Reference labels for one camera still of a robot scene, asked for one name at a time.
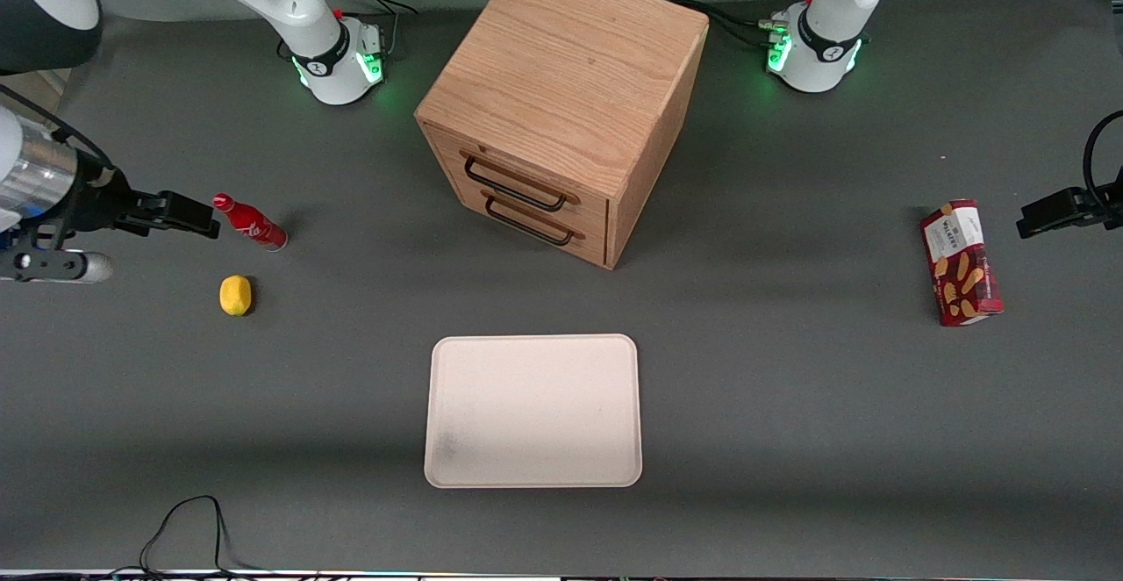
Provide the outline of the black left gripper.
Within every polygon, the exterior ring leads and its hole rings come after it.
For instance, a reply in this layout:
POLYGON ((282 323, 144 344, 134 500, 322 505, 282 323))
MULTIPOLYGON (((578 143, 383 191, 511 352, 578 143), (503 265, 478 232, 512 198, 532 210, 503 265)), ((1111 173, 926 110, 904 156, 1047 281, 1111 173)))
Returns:
MULTIPOLYGON (((1098 187, 1088 194, 1092 206, 1092 225, 1101 224, 1106 230, 1122 228, 1122 187, 1098 187)), ((1086 226, 1088 205, 1086 190, 1066 188, 1040 198, 1035 206, 1023 206, 1022 218, 1016 223, 1022 240, 1065 226, 1086 226)))

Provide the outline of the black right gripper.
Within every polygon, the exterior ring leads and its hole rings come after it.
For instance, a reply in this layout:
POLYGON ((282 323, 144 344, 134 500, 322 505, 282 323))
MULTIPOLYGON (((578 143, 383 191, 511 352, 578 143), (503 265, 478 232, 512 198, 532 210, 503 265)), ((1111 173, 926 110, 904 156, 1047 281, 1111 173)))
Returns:
POLYGON ((53 221, 76 233, 121 230, 135 212, 136 224, 147 232, 185 232, 208 240, 219 237, 220 224, 211 206, 175 192, 141 193, 133 189, 120 169, 101 165, 80 166, 67 196, 53 208, 53 221))

